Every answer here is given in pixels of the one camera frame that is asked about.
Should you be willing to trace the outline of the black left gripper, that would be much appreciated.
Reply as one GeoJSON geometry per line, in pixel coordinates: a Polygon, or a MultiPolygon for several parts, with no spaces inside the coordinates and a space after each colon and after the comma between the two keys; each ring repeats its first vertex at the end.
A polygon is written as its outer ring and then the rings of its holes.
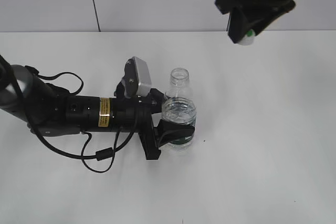
{"type": "Polygon", "coordinates": [[[152,88],[146,97],[135,96],[126,98],[125,88],[119,83],[113,99],[113,126],[129,136],[116,151],[123,149],[134,133],[138,133],[147,160],[157,160],[166,144],[184,146],[191,142],[195,126],[193,124],[177,124],[160,120],[154,127],[152,115],[162,112],[162,106],[170,98],[158,89],[152,88]]]}

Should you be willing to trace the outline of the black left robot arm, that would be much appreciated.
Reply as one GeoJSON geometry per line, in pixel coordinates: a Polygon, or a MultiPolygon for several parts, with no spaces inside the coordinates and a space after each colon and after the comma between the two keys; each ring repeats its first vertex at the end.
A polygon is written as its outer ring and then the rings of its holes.
{"type": "Polygon", "coordinates": [[[194,134],[190,124],[165,120],[153,124],[152,116],[162,111],[164,95],[152,88],[148,66],[138,57],[127,60],[112,98],[81,96],[79,91],[53,85],[52,80],[33,67],[1,60],[1,109],[26,122],[47,148],[62,156],[101,161],[113,157],[120,148],[76,155],[52,146],[47,142],[49,137],[92,132],[138,134],[146,159],[157,160],[161,146],[194,134]]]}

